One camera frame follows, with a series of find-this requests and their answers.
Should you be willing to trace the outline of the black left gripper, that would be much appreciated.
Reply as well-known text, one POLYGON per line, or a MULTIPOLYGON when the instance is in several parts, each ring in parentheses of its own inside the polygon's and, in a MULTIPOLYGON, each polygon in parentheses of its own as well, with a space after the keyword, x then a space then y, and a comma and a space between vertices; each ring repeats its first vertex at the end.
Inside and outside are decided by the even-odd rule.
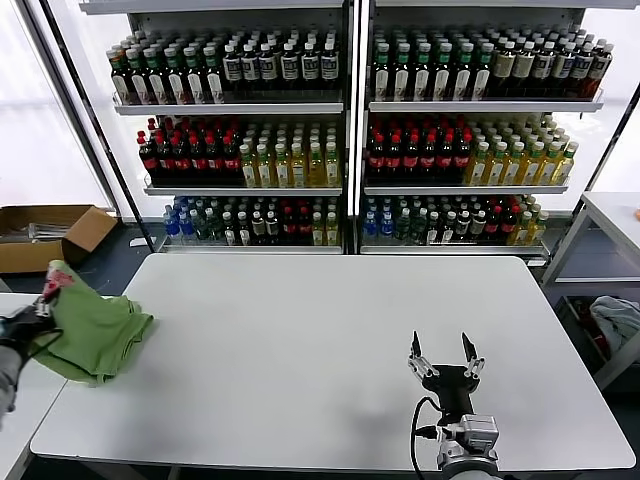
POLYGON ((14 350, 28 361, 61 336, 50 310, 49 297, 39 296, 9 316, 1 317, 1 346, 14 350))

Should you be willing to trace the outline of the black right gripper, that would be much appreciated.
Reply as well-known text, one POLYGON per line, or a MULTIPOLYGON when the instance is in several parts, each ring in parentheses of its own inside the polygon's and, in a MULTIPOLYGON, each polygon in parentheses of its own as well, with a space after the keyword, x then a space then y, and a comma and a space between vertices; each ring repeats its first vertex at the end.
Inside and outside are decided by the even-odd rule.
POLYGON ((422 387, 437 396, 441 412, 438 426, 456 424, 464 415, 474 414, 470 396, 480 384, 479 377, 486 359, 478 355, 475 344, 465 333, 462 333, 462 343, 466 368, 453 365, 437 365, 435 368, 422 355, 418 333, 413 332, 408 366, 422 387))

